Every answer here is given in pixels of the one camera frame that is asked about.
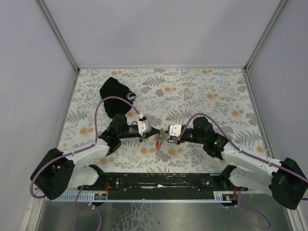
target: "gray floor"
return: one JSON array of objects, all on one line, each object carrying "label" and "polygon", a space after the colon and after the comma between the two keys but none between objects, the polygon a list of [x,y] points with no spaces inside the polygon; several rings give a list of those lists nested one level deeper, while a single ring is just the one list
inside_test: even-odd
[{"label": "gray floor", "polygon": [[[265,213],[271,231],[292,231],[286,210],[265,194],[243,194],[242,204]],[[71,231],[69,202],[45,202],[37,231]],[[238,208],[221,204],[193,203],[105,203],[100,206],[101,231],[259,231],[248,223]],[[267,226],[259,215],[246,210],[258,225]],[[98,215],[85,203],[76,205],[74,224],[77,231],[95,231]]]}]

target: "floral patterned surface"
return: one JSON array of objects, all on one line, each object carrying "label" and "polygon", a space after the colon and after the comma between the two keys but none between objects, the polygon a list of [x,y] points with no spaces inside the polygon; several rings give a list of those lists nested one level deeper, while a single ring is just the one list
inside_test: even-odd
[{"label": "floral patterned surface", "polygon": [[[236,143],[264,153],[241,69],[83,69],[62,133],[62,151],[94,141],[94,111],[101,100],[99,90],[109,77],[136,93],[134,106],[155,128],[185,124],[193,114],[203,112]],[[133,109],[126,116],[129,123],[138,120]],[[99,134],[110,121],[102,105],[98,112]],[[115,153],[91,163],[113,172],[219,173],[226,166],[224,161],[208,156],[201,144],[176,145],[163,140],[158,151],[156,141],[155,136],[143,143],[134,138],[122,140]]]}]

